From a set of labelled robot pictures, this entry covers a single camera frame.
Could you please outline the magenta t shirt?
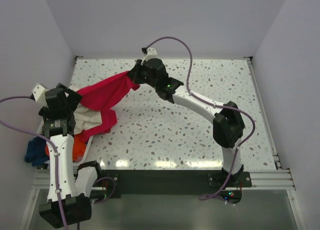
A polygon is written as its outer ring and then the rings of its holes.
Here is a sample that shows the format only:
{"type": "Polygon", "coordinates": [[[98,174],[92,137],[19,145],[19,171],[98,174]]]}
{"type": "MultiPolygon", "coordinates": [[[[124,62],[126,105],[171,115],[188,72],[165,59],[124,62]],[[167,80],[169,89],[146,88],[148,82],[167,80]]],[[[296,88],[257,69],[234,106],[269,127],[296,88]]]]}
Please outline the magenta t shirt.
{"type": "Polygon", "coordinates": [[[77,90],[76,92],[82,96],[80,104],[89,110],[100,113],[102,120],[100,125],[82,130],[81,140],[87,142],[91,136],[109,133],[118,122],[116,112],[112,108],[130,90],[136,91],[139,87],[140,85],[134,83],[125,71],[77,90]]]}

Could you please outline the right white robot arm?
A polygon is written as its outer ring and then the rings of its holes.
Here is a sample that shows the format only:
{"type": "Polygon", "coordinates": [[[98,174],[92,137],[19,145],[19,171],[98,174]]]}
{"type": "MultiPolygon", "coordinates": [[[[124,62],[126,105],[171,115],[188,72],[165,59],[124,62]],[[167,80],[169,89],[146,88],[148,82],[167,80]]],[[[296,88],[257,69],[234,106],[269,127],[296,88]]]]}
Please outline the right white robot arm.
{"type": "Polygon", "coordinates": [[[161,99],[186,107],[207,119],[213,126],[214,141],[222,149],[222,169],[231,175],[243,171],[239,143],[245,124],[234,102],[229,101],[223,108],[218,108],[219,103],[212,99],[200,101],[187,91],[183,82],[168,75],[159,58],[147,61],[138,59],[126,75],[135,84],[147,84],[154,88],[161,99]]]}

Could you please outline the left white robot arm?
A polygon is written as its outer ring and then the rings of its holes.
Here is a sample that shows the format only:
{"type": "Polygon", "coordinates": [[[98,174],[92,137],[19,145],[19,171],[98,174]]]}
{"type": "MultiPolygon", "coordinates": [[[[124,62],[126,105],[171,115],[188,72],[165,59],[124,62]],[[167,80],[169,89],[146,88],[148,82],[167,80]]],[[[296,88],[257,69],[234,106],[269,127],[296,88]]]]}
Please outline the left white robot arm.
{"type": "Polygon", "coordinates": [[[90,195],[101,168],[97,161],[91,161],[80,164],[74,172],[74,111],[82,96],[61,83],[52,89],[38,83],[32,94],[42,105],[38,114],[43,118],[42,136],[48,147],[50,169],[47,203],[40,206],[39,214],[55,229],[67,229],[91,218],[90,195]]]}

